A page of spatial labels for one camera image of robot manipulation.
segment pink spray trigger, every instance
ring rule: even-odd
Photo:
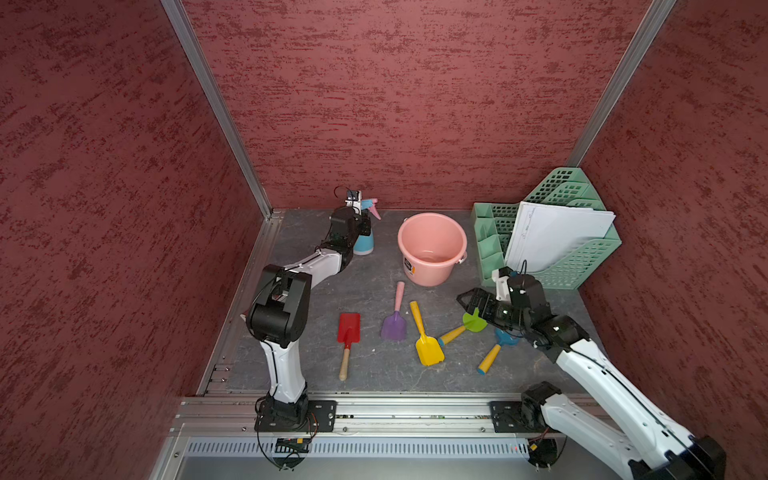
[[[381,220],[382,218],[381,218],[381,216],[379,216],[379,212],[376,211],[376,202],[378,202],[379,199],[378,198],[369,198],[368,200],[371,202],[371,206],[368,207],[368,211],[370,213],[372,213],[374,217],[376,217],[379,220]]]

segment aluminum frame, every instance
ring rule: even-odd
[[[180,0],[161,0],[165,13],[170,19],[170,23],[174,27],[176,36],[179,38],[181,46],[184,48],[184,52],[187,54],[187,58],[192,65],[197,80],[200,82],[200,86],[205,92],[205,96],[208,98],[211,109],[216,115],[216,119],[219,121],[221,130],[224,132],[224,136],[230,144],[232,153],[237,159],[237,163],[240,165],[240,169],[243,171],[243,176],[248,183],[253,197],[259,204],[261,210],[261,216],[264,219],[272,217],[272,205],[269,199],[266,197],[266,191],[259,181],[259,177],[256,175],[256,171],[253,169],[253,164],[250,161],[250,156],[243,143],[243,138],[237,131],[232,115],[227,108],[227,103],[224,101],[224,97],[219,90],[219,86],[216,83],[216,78],[213,72],[210,70],[210,66],[205,59],[203,49],[200,46],[200,42],[197,41],[197,36],[192,28],[192,23],[187,16],[187,11],[184,10],[184,6]]]
[[[188,445],[200,438],[253,438],[255,405],[261,395],[187,397],[180,403],[164,448],[150,477],[173,480],[178,475]],[[335,400],[333,432],[320,438],[355,436],[364,439],[528,439],[538,433],[495,433],[488,403],[494,400],[519,401],[519,394],[381,394],[379,392],[310,395],[311,399]],[[589,395],[568,397],[592,415],[615,425]],[[295,432],[261,432],[262,442],[295,435]],[[559,432],[547,438],[562,438]]]
[[[613,111],[614,106],[624,93],[624,89],[632,79],[632,75],[640,66],[645,53],[650,44],[653,43],[661,26],[667,20],[672,7],[677,0],[653,0],[645,12],[645,16],[637,27],[632,40],[621,57],[619,65],[616,67],[613,76],[611,76],[608,85],[603,91],[597,106],[592,112],[592,116],[584,126],[581,136],[576,141],[574,149],[565,162],[566,167],[578,167],[584,156],[586,156],[589,147],[592,146],[594,139],[597,138],[608,115]]]
[[[229,379],[229,372],[234,365],[237,342],[245,334],[245,324],[240,319],[240,314],[248,308],[250,295],[256,291],[261,270],[270,259],[284,217],[284,210],[275,210],[271,218],[265,218],[262,222],[259,236],[253,245],[248,264],[240,278],[240,284],[195,395],[203,396],[209,392],[226,393],[224,384]]]

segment pink handle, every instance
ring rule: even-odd
[[[400,303],[402,303],[402,294],[406,291],[406,283],[397,283],[397,294],[395,295],[395,311],[400,311]]]
[[[376,211],[376,204],[379,202],[379,199],[378,198],[369,198],[368,200],[371,200],[371,203],[373,204],[370,207],[368,207],[368,211],[370,213],[372,213],[374,217],[376,217],[379,220],[381,220],[382,218],[381,218],[381,216],[379,216],[379,212]]]

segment blue spray bottle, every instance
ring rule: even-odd
[[[363,210],[368,210],[374,217],[381,220],[382,218],[379,216],[379,212],[376,211],[376,203],[378,202],[379,199],[376,198],[362,200],[360,202],[359,209],[361,212]],[[357,237],[354,251],[355,255],[368,255],[369,253],[373,252],[373,228],[371,228],[370,235],[360,235]]]

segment yellow handle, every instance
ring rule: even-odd
[[[424,333],[424,322],[422,321],[422,313],[419,311],[419,304],[416,301],[411,302],[411,312],[413,312],[413,319],[416,321],[416,328],[419,329],[419,333],[422,335],[422,339],[427,337]]]
[[[496,360],[496,356],[498,355],[498,352],[502,349],[501,345],[495,345],[490,352],[488,352],[488,355],[485,356],[482,363],[478,367],[478,372],[485,375],[488,373],[488,369],[491,368],[491,365],[493,365],[493,361]]]
[[[440,341],[438,342],[440,345],[448,345],[450,342],[456,339],[457,336],[464,333],[464,330],[466,330],[467,327],[460,326],[458,329],[453,329],[450,332],[446,333],[445,335],[440,337]]]

